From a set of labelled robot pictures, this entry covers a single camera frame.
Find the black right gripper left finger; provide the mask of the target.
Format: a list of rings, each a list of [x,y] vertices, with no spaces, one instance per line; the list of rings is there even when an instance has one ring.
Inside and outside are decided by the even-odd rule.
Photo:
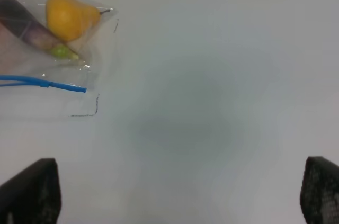
[[[39,159],[1,184],[1,223],[57,223],[61,206],[54,158]]]

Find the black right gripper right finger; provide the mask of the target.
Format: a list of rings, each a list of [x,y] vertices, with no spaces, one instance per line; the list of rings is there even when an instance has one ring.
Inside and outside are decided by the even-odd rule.
[[[324,157],[308,157],[300,191],[306,223],[338,223],[338,165]]]

